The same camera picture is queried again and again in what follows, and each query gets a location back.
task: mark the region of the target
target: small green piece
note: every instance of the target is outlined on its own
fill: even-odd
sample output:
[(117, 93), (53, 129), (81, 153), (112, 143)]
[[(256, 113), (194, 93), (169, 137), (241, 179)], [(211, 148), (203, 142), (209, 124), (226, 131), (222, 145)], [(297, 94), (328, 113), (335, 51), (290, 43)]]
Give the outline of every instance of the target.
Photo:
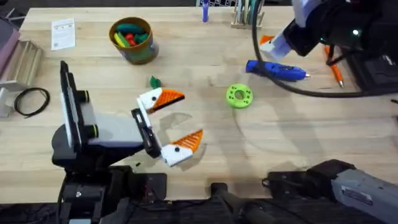
[(122, 33), (118, 32), (118, 36), (125, 47), (130, 47), (130, 43), (123, 37)]
[(253, 92), (246, 85), (234, 84), (226, 91), (226, 101), (233, 108), (245, 108), (253, 101)]
[(152, 87), (152, 89), (156, 89), (156, 88), (159, 88), (162, 86), (162, 83), (160, 82), (160, 80), (155, 77), (150, 78), (149, 84), (150, 84), (150, 87)]
[(144, 42), (148, 38), (148, 36), (149, 36), (149, 34), (135, 35), (134, 36), (134, 41), (137, 44), (141, 44), (142, 42)]
[(122, 32), (122, 34), (144, 34), (145, 30), (135, 24), (119, 24), (116, 27), (118, 32)]

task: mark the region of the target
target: pen holder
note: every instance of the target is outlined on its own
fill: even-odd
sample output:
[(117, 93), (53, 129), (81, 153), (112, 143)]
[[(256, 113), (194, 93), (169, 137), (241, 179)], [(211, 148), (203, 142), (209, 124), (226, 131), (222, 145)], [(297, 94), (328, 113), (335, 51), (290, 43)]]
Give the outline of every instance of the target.
[[(145, 30), (148, 33), (148, 38), (140, 44), (132, 47), (121, 47), (114, 39), (116, 28), (120, 24), (134, 24)], [(159, 53), (159, 46), (154, 41), (152, 29), (147, 21), (138, 17), (127, 17), (115, 22), (109, 30), (109, 39), (116, 47), (121, 55), (133, 65), (141, 65), (148, 63), (156, 58)]]
[[(237, 0), (234, 8), (234, 21), (231, 23), (231, 27), (235, 29), (252, 29), (252, 18), (251, 11), (254, 9), (254, 1), (251, 0)], [(261, 12), (264, 0), (261, 1), (258, 15), (257, 15), (257, 29), (261, 29), (262, 19), (264, 18), (264, 12)]]

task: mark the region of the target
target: pencil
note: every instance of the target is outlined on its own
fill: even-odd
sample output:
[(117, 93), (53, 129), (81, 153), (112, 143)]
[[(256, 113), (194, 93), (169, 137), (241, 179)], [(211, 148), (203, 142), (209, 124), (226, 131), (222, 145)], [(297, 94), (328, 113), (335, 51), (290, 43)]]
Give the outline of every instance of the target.
[[(325, 47), (326, 56), (329, 55), (329, 51), (330, 51), (330, 47), (326, 46)], [(341, 75), (341, 72), (338, 69), (337, 65), (332, 65), (332, 66), (330, 66), (330, 68), (333, 71), (333, 74), (335, 74), (335, 79), (336, 79), (337, 83), (339, 84), (339, 86), (344, 88), (343, 76)]]

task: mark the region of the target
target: cup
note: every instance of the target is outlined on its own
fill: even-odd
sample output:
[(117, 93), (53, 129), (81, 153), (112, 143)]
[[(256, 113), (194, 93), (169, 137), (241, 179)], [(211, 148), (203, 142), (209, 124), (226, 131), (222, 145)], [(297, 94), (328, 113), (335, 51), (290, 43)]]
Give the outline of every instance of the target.
[[(145, 30), (148, 33), (148, 38), (140, 44), (133, 47), (121, 47), (114, 39), (116, 28), (120, 24), (134, 24)], [(138, 17), (127, 17), (115, 22), (109, 30), (109, 39), (116, 47), (121, 55), (133, 65), (142, 65), (148, 63), (156, 58), (159, 53), (159, 46), (154, 41), (152, 29), (147, 21)]]

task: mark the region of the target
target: green 3d printed gear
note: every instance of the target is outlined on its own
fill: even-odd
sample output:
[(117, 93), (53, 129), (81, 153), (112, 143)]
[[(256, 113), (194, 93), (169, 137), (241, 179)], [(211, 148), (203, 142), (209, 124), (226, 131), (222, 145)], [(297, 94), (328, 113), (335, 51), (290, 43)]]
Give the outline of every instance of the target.
[(253, 92), (243, 84), (231, 85), (226, 91), (226, 101), (233, 108), (245, 108), (251, 104)]

